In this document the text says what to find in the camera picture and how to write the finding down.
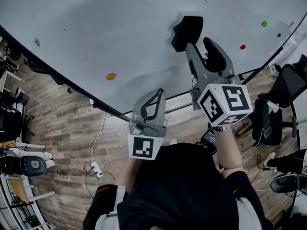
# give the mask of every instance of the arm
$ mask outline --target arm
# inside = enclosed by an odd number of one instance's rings
[[[217,159],[219,164],[224,167],[222,175],[227,178],[236,171],[244,171],[242,156],[236,144],[234,135],[229,127],[224,132],[214,130],[216,141]]]
[[[137,173],[140,168],[141,160],[127,158],[119,174],[117,175],[114,184],[118,186],[125,186],[126,192],[129,194],[133,190]]]

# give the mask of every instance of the person's leg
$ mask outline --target person's leg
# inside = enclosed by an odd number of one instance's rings
[[[22,157],[22,156],[38,156],[42,158],[43,160],[50,160],[52,159],[52,154],[50,152],[41,152],[41,151],[24,151],[20,149],[14,149],[12,150],[16,156]]]
[[[267,166],[276,167],[277,171],[282,173],[297,172],[300,173],[303,168],[303,158],[306,150],[296,151],[288,156],[271,159],[267,161]]]

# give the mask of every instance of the wristwatch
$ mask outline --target wristwatch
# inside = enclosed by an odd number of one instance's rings
[[[216,127],[212,127],[212,125],[210,123],[208,123],[208,127],[209,129],[213,129],[217,132],[224,132],[226,131],[230,126],[229,125],[221,125],[221,126],[216,126]]]

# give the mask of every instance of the power strip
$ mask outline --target power strip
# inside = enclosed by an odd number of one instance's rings
[[[98,163],[96,161],[92,162],[91,166],[92,166],[93,171],[95,171],[95,174],[98,177],[102,177],[103,176],[103,173],[102,173],[101,169],[99,168]]]

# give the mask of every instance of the phone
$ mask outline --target phone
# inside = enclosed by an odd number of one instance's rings
[[[268,127],[264,132],[263,132],[263,136],[264,138],[269,137],[269,135],[272,133],[272,128]]]
[[[207,132],[202,136],[199,144],[209,149],[211,155],[216,153],[215,137],[211,130],[207,130]]]

